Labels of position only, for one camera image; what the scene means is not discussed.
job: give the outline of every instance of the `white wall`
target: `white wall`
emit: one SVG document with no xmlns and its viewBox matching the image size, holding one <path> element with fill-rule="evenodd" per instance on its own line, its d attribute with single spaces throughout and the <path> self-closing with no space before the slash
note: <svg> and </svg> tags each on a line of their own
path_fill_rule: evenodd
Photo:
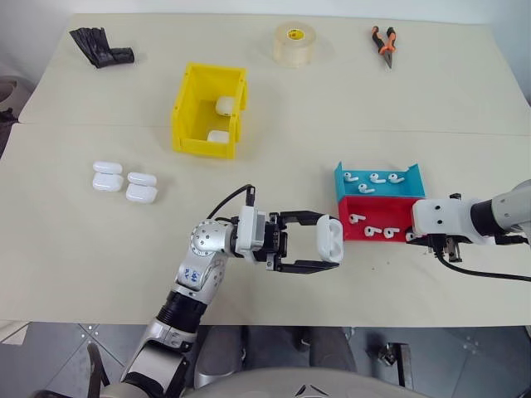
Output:
<svg viewBox="0 0 531 398">
<path fill-rule="evenodd" d="M 74 12 L 227 12 L 489 23 L 531 100 L 531 0 L 2 0 L 0 74 L 38 82 Z"/>
</svg>

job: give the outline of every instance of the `tiled floor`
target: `tiled floor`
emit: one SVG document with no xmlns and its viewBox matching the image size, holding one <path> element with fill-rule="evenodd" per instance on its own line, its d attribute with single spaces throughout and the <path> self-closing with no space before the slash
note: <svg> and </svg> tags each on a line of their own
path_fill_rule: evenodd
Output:
<svg viewBox="0 0 531 398">
<path fill-rule="evenodd" d="M 86 396 L 89 359 L 96 342 L 112 381 L 133 354 L 144 326 L 32 323 L 23 346 L 0 344 L 0 396 L 26 398 L 47 388 Z M 285 328 L 250 328 L 247 367 L 307 366 Z M 355 328 L 350 339 L 358 373 L 397 383 L 366 350 L 407 342 L 415 390 L 433 398 L 516 398 L 531 385 L 531 343 L 524 328 Z"/>
</svg>

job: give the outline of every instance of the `earbud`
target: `earbud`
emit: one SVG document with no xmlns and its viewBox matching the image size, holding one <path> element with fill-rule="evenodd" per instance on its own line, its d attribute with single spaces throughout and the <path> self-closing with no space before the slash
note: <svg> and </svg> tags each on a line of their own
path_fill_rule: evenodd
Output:
<svg viewBox="0 0 531 398">
<path fill-rule="evenodd" d="M 382 233 L 382 230 L 377 228 L 376 226 L 366 226 L 363 230 L 365 232 L 365 236 L 374 236 L 375 233 Z"/>
<path fill-rule="evenodd" d="M 404 177 L 398 178 L 398 175 L 392 172 L 391 174 L 389 174 L 389 177 L 387 177 L 387 179 L 389 180 L 391 184 L 398 184 L 399 182 L 404 181 L 406 178 Z"/>
<path fill-rule="evenodd" d="M 360 220 L 367 220 L 367 217 L 362 216 L 360 214 L 351 214 L 348 216 L 348 222 L 350 222 L 351 224 L 356 224 Z"/>
<path fill-rule="evenodd" d="M 370 176 L 368 176 L 368 179 L 371 180 L 371 182 L 374 182 L 375 184 L 383 184 L 385 182 L 385 180 L 378 180 L 378 174 L 377 173 L 373 173 L 371 174 Z"/>
<path fill-rule="evenodd" d="M 383 229 L 383 235 L 386 237 L 386 239 L 391 239 L 397 232 L 400 232 L 400 228 L 393 228 L 392 226 L 389 226 L 388 228 Z"/>
<path fill-rule="evenodd" d="M 344 172 L 343 173 L 343 178 L 344 178 L 345 182 L 352 182 L 352 181 L 359 180 L 358 177 L 352 177 L 352 174 L 350 172 Z"/>
<path fill-rule="evenodd" d="M 371 192 L 374 192 L 375 190 L 372 188 L 368 188 L 367 184 L 359 184 L 358 191 L 360 191 L 360 193 L 371 193 Z"/>
</svg>

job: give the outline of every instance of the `black plastic bag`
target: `black plastic bag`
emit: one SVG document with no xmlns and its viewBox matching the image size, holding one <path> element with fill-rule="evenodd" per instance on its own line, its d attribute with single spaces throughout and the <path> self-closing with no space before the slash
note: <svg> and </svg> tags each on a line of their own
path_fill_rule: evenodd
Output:
<svg viewBox="0 0 531 398">
<path fill-rule="evenodd" d="M 105 29 L 102 27 L 80 27 L 70 35 L 90 63 L 96 68 L 109 65 L 131 64 L 134 62 L 133 50 L 126 48 L 109 48 Z"/>
</svg>

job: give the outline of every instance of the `red plastic tray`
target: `red plastic tray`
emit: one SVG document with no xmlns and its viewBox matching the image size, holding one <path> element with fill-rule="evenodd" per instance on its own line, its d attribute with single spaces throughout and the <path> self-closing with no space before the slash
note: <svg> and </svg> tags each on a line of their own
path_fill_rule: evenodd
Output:
<svg viewBox="0 0 531 398">
<path fill-rule="evenodd" d="M 406 230 L 412 226 L 412 206 L 418 197 L 343 197 L 339 202 L 339 219 L 343 224 L 344 240 L 378 240 L 384 242 L 405 242 Z M 356 224 L 350 224 L 350 214 L 366 216 Z M 393 238 L 381 234 L 365 236 L 366 226 L 375 226 L 382 231 L 387 227 L 400 228 Z"/>
</svg>

